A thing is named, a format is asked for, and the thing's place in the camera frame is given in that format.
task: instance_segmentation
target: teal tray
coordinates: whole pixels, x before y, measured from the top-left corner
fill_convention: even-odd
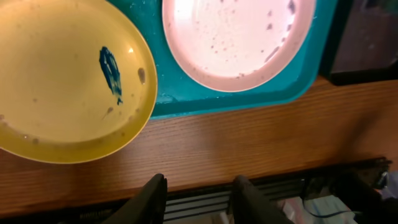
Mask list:
[[[294,59],[269,82],[240,93],[207,89],[177,65],[162,25],[161,0],[109,0],[137,26],[155,59],[159,81],[152,119],[288,103],[315,80],[338,0],[318,0],[311,29]]]

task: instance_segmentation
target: wooden table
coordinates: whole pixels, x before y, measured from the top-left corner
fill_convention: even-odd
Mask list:
[[[319,78],[287,105],[150,121],[94,162],[0,151],[0,217],[132,197],[159,172],[173,191],[378,156],[397,169],[397,136],[398,81],[336,87]]]

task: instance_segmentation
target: cable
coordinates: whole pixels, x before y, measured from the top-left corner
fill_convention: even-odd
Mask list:
[[[308,211],[307,208],[305,207],[305,204],[304,204],[304,200],[303,200],[303,199],[302,199],[302,201],[303,201],[303,208],[304,208],[304,210],[305,210],[306,212],[308,212],[310,215],[312,215],[312,216],[314,216],[314,217],[317,217],[317,218],[330,218],[330,217],[334,217],[334,216],[336,216],[336,215],[340,215],[340,214],[346,213],[346,212],[360,213],[360,212],[354,212],[354,211],[340,211],[340,212],[335,212],[335,213],[328,214],[328,215],[316,215],[316,214],[314,214],[314,213]]]

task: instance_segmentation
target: pink plate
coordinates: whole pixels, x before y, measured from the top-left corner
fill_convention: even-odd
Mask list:
[[[315,0],[164,0],[163,25],[182,70],[235,92],[275,77],[299,51]]]

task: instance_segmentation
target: blue paint smear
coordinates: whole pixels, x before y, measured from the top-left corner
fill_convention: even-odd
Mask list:
[[[118,65],[116,64],[116,59],[107,47],[102,47],[99,52],[99,64],[101,65],[102,72],[105,75],[106,82],[112,90],[112,94],[118,98],[118,105],[119,103],[123,103],[121,99],[122,86],[120,82],[120,72]]]

